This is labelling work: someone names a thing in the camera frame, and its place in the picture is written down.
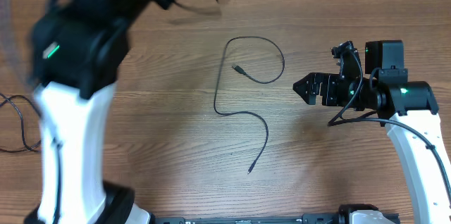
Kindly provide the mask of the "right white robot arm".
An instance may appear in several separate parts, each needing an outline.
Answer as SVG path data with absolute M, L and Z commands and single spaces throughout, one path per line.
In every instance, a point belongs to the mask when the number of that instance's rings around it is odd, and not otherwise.
M 331 49 L 337 74 L 309 73 L 293 85 L 306 104 L 322 98 L 340 108 L 328 126 L 379 123 L 392 142 L 407 183 L 415 223 L 450 222 L 450 160 L 431 86 L 408 80 L 404 44 L 365 44 L 365 60 L 351 41 Z

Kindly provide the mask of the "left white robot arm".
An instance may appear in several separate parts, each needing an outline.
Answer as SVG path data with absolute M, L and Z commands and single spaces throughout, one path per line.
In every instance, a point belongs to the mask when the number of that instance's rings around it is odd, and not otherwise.
M 31 39 L 43 189 L 26 223 L 155 221 L 133 189 L 103 179 L 102 154 L 128 31 L 149 3 L 167 9 L 174 1 L 48 1 Z

